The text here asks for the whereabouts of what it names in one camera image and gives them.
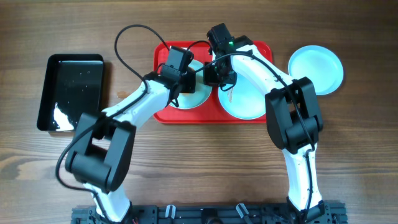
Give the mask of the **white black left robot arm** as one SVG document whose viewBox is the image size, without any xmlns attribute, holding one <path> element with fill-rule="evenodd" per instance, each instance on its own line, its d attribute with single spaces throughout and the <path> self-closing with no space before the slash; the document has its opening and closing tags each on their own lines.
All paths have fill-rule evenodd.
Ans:
<svg viewBox="0 0 398 224">
<path fill-rule="evenodd" d="M 61 164 L 83 184 L 95 205 L 75 208 L 72 223 L 135 223 L 134 209 L 123 181 L 129 170 L 136 131 L 181 93 L 195 91 L 195 72 L 189 69 L 193 54 L 171 47 L 161 70 L 141 78 L 135 92 L 98 115 L 83 113 L 72 142 L 62 152 Z"/>
</svg>

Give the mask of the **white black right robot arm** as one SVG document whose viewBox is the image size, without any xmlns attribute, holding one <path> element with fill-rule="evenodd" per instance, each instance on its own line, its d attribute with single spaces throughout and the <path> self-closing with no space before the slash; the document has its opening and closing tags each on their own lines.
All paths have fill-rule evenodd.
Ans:
<svg viewBox="0 0 398 224">
<path fill-rule="evenodd" d="M 228 91 L 241 75 L 264 95 L 267 132 L 282 150 L 287 166 L 287 201 L 300 218 L 308 220 L 322 202 L 315 153 L 323 119 L 312 81 L 281 72 L 251 39 L 233 37 L 224 23 L 212 27 L 206 36 L 213 61 L 203 67 L 205 84 Z"/>
</svg>

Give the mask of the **light blue plate back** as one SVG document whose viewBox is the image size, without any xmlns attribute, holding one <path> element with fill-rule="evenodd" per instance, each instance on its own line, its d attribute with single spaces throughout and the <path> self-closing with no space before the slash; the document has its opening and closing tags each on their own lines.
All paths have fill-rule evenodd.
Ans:
<svg viewBox="0 0 398 224">
<path fill-rule="evenodd" d="M 201 68 L 203 64 L 197 60 L 192 60 L 188 65 L 188 71 L 195 71 Z M 196 90 L 195 93 L 181 93 L 176 100 L 173 100 L 170 105 L 171 107 L 189 110 L 196 108 L 203 104 L 211 94 L 212 87 L 205 85 L 203 82 L 203 70 L 196 73 Z"/>
</svg>

